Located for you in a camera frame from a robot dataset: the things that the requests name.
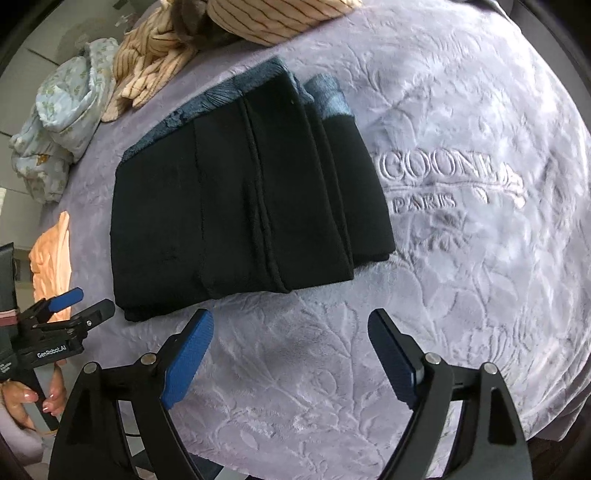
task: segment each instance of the bed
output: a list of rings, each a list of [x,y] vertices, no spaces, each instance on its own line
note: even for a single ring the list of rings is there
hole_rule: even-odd
[[[142,109],[101,125],[41,220],[46,229],[70,213],[79,308],[113,298],[109,227],[124,151],[190,98],[272,56],[299,79],[339,79],[397,251],[350,282],[200,304],[214,340],[171,412],[187,449],[260,478],[377,478],[410,418],[367,337],[378,307],[424,351],[496,363],[526,437],[561,438],[591,391],[591,138],[519,28],[484,4],[366,0],[277,47],[199,55]],[[74,361],[131,363],[196,308],[138,324],[118,310]]]

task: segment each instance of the dark blue gripper pad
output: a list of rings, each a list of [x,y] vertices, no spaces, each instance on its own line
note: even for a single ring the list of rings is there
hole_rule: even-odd
[[[396,341],[387,322],[390,322],[391,326],[394,327],[390,318],[383,318],[376,311],[369,315],[369,341],[371,341],[386,372],[396,398],[405,402],[410,409],[413,409],[418,400],[415,391],[417,373],[402,347]]]
[[[186,395],[212,338],[213,316],[204,310],[201,320],[195,324],[184,345],[178,350],[177,357],[166,370],[160,400],[167,410]]]
[[[63,309],[75,305],[84,298],[84,292],[81,288],[73,288],[66,293],[62,293],[57,297],[53,297],[49,302],[49,311],[52,313],[61,312]]]

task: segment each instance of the folded black garment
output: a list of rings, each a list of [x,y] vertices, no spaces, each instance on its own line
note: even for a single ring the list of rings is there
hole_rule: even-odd
[[[356,213],[347,207],[355,200],[340,182],[357,167],[335,155],[336,138],[347,137],[333,129],[331,141],[311,100],[273,59],[191,100],[126,152],[113,193],[111,260],[128,320],[233,293],[350,280],[357,261],[383,259],[381,241],[352,248],[349,237],[372,237],[352,234],[346,216]],[[345,127],[357,132],[350,118]],[[357,137],[370,168],[358,169],[359,181],[371,187],[363,180],[370,172],[385,207]],[[387,208],[377,212],[391,238]],[[372,228],[368,215],[362,228]]]

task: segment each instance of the light blue patterned garment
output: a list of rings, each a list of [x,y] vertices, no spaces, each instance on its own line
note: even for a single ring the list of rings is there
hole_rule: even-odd
[[[63,63],[37,91],[20,133],[10,140],[12,168],[40,203],[57,202],[95,133],[115,86],[114,38],[86,44],[84,56]]]

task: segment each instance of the gray fabric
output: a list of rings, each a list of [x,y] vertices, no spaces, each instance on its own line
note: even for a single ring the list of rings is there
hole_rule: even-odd
[[[366,0],[283,45],[199,55],[139,111],[101,125],[43,214],[47,228],[70,213],[78,308],[113,298],[108,232],[123,152],[190,98],[273,56],[298,78],[338,79],[398,251],[350,282],[203,303],[215,337],[171,413],[189,451],[260,478],[375,479],[410,418],[367,338],[377,307],[425,351],[498,364],[528,437],[549,425],[591,382],[591,139],[554,73],[490,9]],[[131,363],[195,308],[141,324],[118,310],[76,361]],[[435,472],[453,416],[449,425]]]

